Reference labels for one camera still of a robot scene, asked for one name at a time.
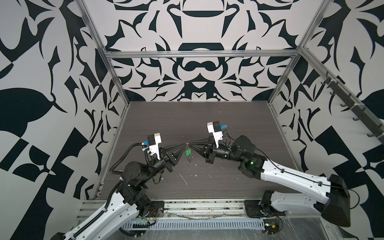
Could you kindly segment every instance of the black cable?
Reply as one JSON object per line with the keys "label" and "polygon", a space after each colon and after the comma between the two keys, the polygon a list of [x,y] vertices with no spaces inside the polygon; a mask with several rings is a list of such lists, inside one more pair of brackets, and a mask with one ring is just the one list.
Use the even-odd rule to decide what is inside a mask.
{"label": "black cable", "polygon": [[133,233],[129,233],[129,232],[125,231],[122,228],[119,228],[119,231],[121,231],[124,235],[127,235],[129,237],[141,237],[146,232],[146,231],[140,231],[140,234],[137,234],[137,233],[133,234]]}
{"label": "black cable", "polygon": [[116,174],[116,175],[120,175],[120,174],[122,174],[122,172],[121,171],[112,171],[112,172],[109,172],[110,174]]}
{"label": "black cable", "polygon": [[224,140],[222,140],[222,142],[224,142],[224,145],[225,145],[225,146],[228,146],[228,145],[227,145],[227,141],[228,141],[228,136],[225,135],[225,142],[224,142]]}
{"label": "black cable", "polygon": [[91,221],[89,221],[87,224],[85,224],[81,229],[79,229],[73,236],[76,238],[80,233],[82,233],[84,230],[86,230],[89,226],[91,226],[101,215],[105,213],[104,210],[101,210]]}
{"label": "black cable", "polygon": [[151,166],[155,164],[155,158],[151,155]]}
{"label": "black cable", "polygon": [[228,136],[230,139],[232,139],[233,141],[235,141],[233,138],[231,138],[231,136],[228,135],[228,132],[227,132],[227,136]]}
{"label": "black cable", "polygon": [[[252,208],[252,207],[248,205],[245,211],[247,211],[249,208]],[[273,216],[271,214],[268,214],[268,215],[252,216],[250,218],[262,218],[262,217],[269,218],[269,217],[273,217]]]}
{"label": "black cable", "polygon": [[[265,155],[265,157],[268,158],[268,156],[267,156],[263,151],[261,151],[261,150],[258,149],[258,148],[256,148],[256,149],[259,150],[260,152],[262,152],[262,153]],[[308,180],[308,181],[311,181],[311,182],[313,182],[313,183],[316,183],[316,184],[319,184],[319,185],[328,186],[328,187],[334,187],[334,188],[339,188],[339,189],[351,190],[351,191],[355,192],[355,193],[357,194],[357,196],[358,196],[358,202],[356,203],[356,205],[355,205],[354,207],[351,207],[350,209],[354,209],[354,208],[357,207],[357,206],[359,205],[359,203],[360,203],[360,195],[359,195],[355,190],[353,190],[353,189],[345,188],[345,187],[331,186],[331,185],[328,185],[328,184],[324,184],[324,183],[321,183],[321,182],[317,182],[317,181],[311,180],[311,179],[309,179],[309,178],[306,178],[306,177],[303,177],[303,176],[300,176],[300,175],[297,175],[297,174],[294,174],[294,173],[291,173],[291,172],[287,172],[287,171],[285,171],[285,170],[279,168],[278,166],[276,166],[276,164],[275,164],[273,161],[271,161],[271,163],[272,163],[277,169],[279,169],[279,170],[282,171],[282,172],[286,172],[286,173],[292,174],[292,175],[294,175],[294,176],[304,178],[304,179],[306,179],[306,180]]]}
{"label": "black cable", "polygon": [[[115,192],[116,188],[122,183],[122,180],[120,180],[111,190],[111,192],[108,195],[108,199],[105,203],[104,208],[107,209],[109,206],[109,203],[111,202],[111,198],[113,193]],[[89,226],[91,226],[101,215],[103,215],[106,211],[101,210],[91,221],[89,221],[87,224],[85,224],[81,229],[79,229],[73,236],[76,238],[80,233],[82,233],[84,230],[86,230]]]}
{"label": "black cable", "polygon": [[120,159],[115,164],[112,165],[112,167],[109,169],[109,172],[112,172],[113,170],[115,170],[115,168],[126,158],[126,156],[132,150],[132,148],[136,146],[141,146],[141,142],[137,142],[130,145],[128,149],[125,151],[125,153],[120,157]]}
{"label": "black cable", "polygon": [[161,181],[161,175],[163,174],[163,172],[164,172],[164,170],[160,172],[159,181],[158,181],[157,183],[155,182],[155,179],[152,178],[154,184],[159,184],[159,183],[160,183],[160,181]]}
{"label": "black cable", "polygon": [[279,216],[277,216],[277,217],[280,219],[281,227],[280,227],[280,224],[279,224],[279,230],[276,233],[280,232],[283,229],[283,220]]}
{"label": "black cable", "polygon": [[116,191],[116,188],[117,188],[118,186],[120,186],[121,183],[122,183],[122,180],[120,180],[120,181],[119,181],[119,182],[112,188],[111,192],[110,192],[109,195],[108,195],[107,201],[105,202],[105,206],[104,206],[105,209],[108,208],[109,203],[111,202],[113,193]]}
{"label": "black cable", "polygon": [[147,150],[144,150],[144,157],[145,157],[145,161],[147,162],[147,165],[148,165],[148,166],[151,166],[151,162],[150,162],[149,159],[148,159],[148,153],[147,153]]}
{"label": "black cable", "polygon": [[156,220],[153,222],[153,223],[150,223],[150,224],[147,224],[147,225],[141,225],[141,224],[132,224],[132,226],[135,226],[135,227],[142,227],[142,228],[148,228],[150,226],[153,226],[156,224]]}

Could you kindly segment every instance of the small object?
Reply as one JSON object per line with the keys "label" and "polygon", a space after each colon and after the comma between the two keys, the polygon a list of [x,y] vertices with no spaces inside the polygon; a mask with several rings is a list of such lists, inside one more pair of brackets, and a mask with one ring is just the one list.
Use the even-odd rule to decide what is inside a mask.
{"label": "small object", "polygon": [[181,176],[181,174],[179,174],[180,177],[184,180],[185,184],[188,186],[187,182],[185,181],[185,179],[183,178],[183,176]]}
{"label": "small object", "polygon": [[192,150],[188,147],[189,144],[187,143],[187,150],[185,151],[185,156],[184,159],[187,160],[187,165],[190,166],[193,163],[193,155],[192,155]]}

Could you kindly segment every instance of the aluminum frame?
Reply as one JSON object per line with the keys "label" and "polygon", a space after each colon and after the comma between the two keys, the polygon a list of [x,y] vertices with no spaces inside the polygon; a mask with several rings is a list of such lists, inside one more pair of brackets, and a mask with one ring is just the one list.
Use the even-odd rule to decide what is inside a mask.
{"label": "aluminum frame", "polygon": [[294,56],[297,50],[106,51],[107,58],[201,58]]}
{"label": "aluminum frame", "polygon": [[76,5],[81,13],[82,19],[86,25],[86,27],[89,29],[89,33],[93,39],[93,42],[96,45],[97,50],[100,53],[101,59],[103,60],[103,63],[105,67],[107,68],[108,72],[111,74],[112,81],[115,84],[116,88],[118,89],[118,92],[121,96],[121,98],[124,101],[124,104],[128,106],[129,104],[129,99],[127,95],[125,94],[124,88],[121,85],[120,78],[117,76],[114,67],[112,66],[110,60],[106,57],[105,52],[104,52],[104,45],[101,42],[99,33],[96,30],[96,27],[92,21],[91,15],[87,9],[87,6],[84,2],[84,0],[75,0]]}
{"label": "aluminum frame", "polygon": [[309,65],[313,67],[313,69],[325,80],[328,77],[331,79],[337,79],[337,77],[326,67],[321,61],[311,53],[305,47],[299,48],[299,54],[308,62]]}
{"label": "aluminum frame", "polygon": [[[296,50],[299,52],[299,49],[303,46],[306,46],[308,42],[311,40],[315,30],[320,25],[321,21],[324,18],[324,15],[329,7],[329,5],[333,2],[333,0],[323,0],[320,4],[320,7],[318,8],[315,16],[313,17],[311,23],[309,24],[303,38],[301,39],[299,45],[297,46]],[[297,61],[299,60],[300,56],[296,55],[294,58],[291,59],[287,67],[285,68],[285,71],[283,75],[280,77],[280,79],[277,82],[277,85],[275,89],[273,90],[270,98],[268,99],[268,102],[270,104],[273,103],[273,101],[276,99],[276,97],[279,95],[282,87],[284,86],[285,82],[288,79],[289,74],[292,72],[293,68],[297,64]]]}
{"label": "aluminum frame", "polygon": [[299,170],[300,172],[303,172],[303,169],[302,169],[302,167],[301,167],[301,164],[299,164],[298,162],[296,162],[295,156],[293,155],[293,152],[292,152],[292,150],[291,150],[291,146],[290,146],[290,144],[289,144],[289,142],[288,142],[288,140],[287,140],[287,137],[286,137],[286,135],[285,135],[285,132],[283,131],[283,128],[282,128],[281,124],[279,124],[279,120],[277,119],[278,115],[277,115],[277,113],[276,113],[276,110],[275,110],[274,106],[268,104],[268,107],[269,107],[269,109],[270,109],[270,111],[271,111],[271,113],[272,113],[273,120],[274,120],[275,123],[276,123],[277,129],[278,129],[279,132],[280,132],[281,138],[283,139],[283,142],[284,142],[284,144],[285,144],[285,146],[286,146],[286,148],[287,148],[287,151],[288,151],[288,153],[289,153],[289,155],[290,155],[290,157],[291,157],[291,159],[292,159],[292,162],[293,162],[293,165],[295,166],[295,169],[296,169],[296,170]]}
{"label": "aluminum frame", "polygon": [[279,95],[281,89],[283,88],[285,82],[288,79],[289,74],[291,74],[292,70],[296,66],[299,59],[300,59],[300,54],[296,54],[293,58],[291,58],[287,67],[285,68],[283,74],[281,75],[280,79],[278,80],[276,87],[273,89],[271,96],[269,96],[269,99],[268,99],[269,104],[273,104],[273,101]]}
{"label": "aluminum frame", "polygon": [[121,130],[122,130],[123,125],[125,123],[125,120],[127,118],[127,113],[128,113],[128,109],[129,109],[130,106],[131,106],[131,104],[128,104],[128,106],[126,106],[124,108],[123,112],[122,112],[119,125],[118,125],[118,127],[116,129],[116,133],[113,136],[112,144],[111,144],[111,146],[109,147],[109,150],[108,150],[107,158],[105,160],[104,165],[101,167],[101,172],[99,174],[99,179],[97,181],[97,184],[95,184],[95,186],[92,189],[92,195],[91,196],[93,196],[93,200],[97,198],[97,196],[99,195],[98,194],[99,190],[101,190],[103,188],[104,179],[105,179],[105,176],[107,175],[108,168],[109,168],[109,165],[111,163],[112,156],[113,156],[113,153],[114,153],[114,149],[115,149],[115,147],[116,147],[116,145],[118,143],[118,140],[120,138]]}

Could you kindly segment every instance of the hook rack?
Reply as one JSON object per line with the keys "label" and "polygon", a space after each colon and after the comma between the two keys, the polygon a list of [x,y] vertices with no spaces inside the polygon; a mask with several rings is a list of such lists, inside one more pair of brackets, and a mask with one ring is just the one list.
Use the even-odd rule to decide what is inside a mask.
{"label": "hook rack", "polygon": [[361,121],[371,131],[368,137],[377,137],[384,145],[384,127],[382,121],[365,106],[341,81],[328,77],[322,84],[328,84],[333,90],[331,95],[337,95],[344,102],[342,107],[348,107],[355,115],[354,121]]}

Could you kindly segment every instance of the white scrap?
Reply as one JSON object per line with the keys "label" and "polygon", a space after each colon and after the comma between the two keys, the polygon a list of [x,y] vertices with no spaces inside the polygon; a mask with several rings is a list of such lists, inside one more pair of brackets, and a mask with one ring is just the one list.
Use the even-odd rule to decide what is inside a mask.
{"label": "white scrap", "polygon": [[183,176],[181,176],[181,174],[179,174],[180,177],[184,180],[185,184],[188,186],[187,182],[185,181],[185,179],[183,178]]}

